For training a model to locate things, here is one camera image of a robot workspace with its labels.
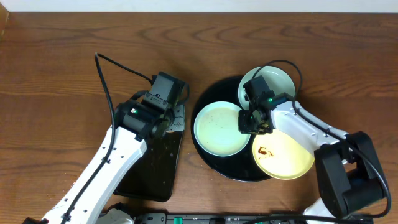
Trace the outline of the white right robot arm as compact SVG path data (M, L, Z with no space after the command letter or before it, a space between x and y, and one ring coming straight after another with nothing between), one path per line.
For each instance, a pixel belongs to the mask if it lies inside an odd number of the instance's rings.
M300 177L315 165L320 199L302 215L306 223L370 223L385 217L392 197L370 137L335 129L288 96L246 96L242 133L255 134L257 165L278 179Z

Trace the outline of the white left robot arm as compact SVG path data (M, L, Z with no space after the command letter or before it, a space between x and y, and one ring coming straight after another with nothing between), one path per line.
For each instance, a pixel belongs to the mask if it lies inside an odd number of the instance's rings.
M130 99L119 104L94 158L39 223L131 222L123 212L100 215L112 194L167 201L184 129L182 103Z

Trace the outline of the black rectangular tray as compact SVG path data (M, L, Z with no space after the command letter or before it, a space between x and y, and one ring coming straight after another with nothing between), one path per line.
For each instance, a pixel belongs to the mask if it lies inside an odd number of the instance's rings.
M169 132L149 141L144 155L126 172L115 195L157 202L170 199L183 132Z

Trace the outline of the light green plate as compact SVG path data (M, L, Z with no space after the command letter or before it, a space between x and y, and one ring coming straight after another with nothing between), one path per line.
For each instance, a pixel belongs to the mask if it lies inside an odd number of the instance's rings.
M227 157L246 147L251 136L238 130L240 110L238 105L227 101L210 103L200 110L194 120L193 134L205 152Z

